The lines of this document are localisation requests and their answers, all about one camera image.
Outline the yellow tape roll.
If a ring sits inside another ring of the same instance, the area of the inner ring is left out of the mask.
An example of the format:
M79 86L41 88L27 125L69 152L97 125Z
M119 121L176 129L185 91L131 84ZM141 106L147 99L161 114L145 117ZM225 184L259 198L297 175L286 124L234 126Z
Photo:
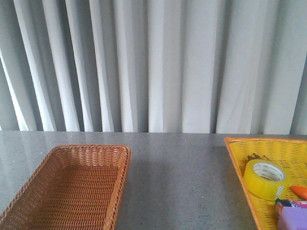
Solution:
M291 181L281 165L262 159L247 162L243 179L249 192L269 201L284 199Z

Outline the white pleated curtain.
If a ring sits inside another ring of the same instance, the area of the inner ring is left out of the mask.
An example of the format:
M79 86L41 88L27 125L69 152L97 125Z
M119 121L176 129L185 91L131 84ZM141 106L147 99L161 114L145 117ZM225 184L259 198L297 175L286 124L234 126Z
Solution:
M0 128L304 135L304 0L3 0Z

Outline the brown hair claw clip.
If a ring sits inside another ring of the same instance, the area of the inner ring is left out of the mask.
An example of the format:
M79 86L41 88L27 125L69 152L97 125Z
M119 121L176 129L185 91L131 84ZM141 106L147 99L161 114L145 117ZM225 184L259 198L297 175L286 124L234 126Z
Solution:
M253 153L252 155L248 155L248 161L251 161L251 160L267 160L267 161L271 161L270 158L268 158L267 156L263 155L263 156L260 156L256 153Z

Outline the colourful can with black rim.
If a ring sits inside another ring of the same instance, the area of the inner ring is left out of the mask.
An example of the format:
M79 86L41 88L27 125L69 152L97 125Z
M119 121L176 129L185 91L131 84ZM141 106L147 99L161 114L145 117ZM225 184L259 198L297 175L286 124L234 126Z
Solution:
M295 200L290 200L290 199L276 199L275 200L275 211L278 217L281 215L284 207L307 208L307 202L306 201L295 201Z

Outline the orange carrot toy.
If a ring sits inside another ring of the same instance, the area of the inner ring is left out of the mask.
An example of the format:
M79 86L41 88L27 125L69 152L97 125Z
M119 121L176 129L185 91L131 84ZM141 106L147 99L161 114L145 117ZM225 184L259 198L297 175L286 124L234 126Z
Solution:
M306 187L292 185L292 186L290 186L290 189L291 189L292 192L297 194L302 199L307 200L307 188Z

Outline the brown wicker basket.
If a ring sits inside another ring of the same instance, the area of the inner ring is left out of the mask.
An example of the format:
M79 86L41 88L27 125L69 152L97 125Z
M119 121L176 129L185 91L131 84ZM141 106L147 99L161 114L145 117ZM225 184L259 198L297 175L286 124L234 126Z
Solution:
M115 229L130 158L125 145L56 146L4 209L1 229Z

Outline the yellow wicker basket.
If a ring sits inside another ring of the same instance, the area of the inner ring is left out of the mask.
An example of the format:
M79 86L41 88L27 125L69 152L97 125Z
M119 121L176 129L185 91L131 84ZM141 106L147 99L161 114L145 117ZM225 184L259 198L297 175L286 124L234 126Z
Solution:
M266 156L290 174L290 185L307 186L307 141L282 138L224 139L231 161L241 183L250 211L259 230L276 230L274 202L259 198L246 187L243 175L248 155Z

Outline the purple box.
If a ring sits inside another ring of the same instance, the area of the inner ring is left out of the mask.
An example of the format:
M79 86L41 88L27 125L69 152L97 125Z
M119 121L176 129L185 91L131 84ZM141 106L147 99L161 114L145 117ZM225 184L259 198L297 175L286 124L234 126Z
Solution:
M277 229L306 230L307 209L299 207L284 207L277 223Z

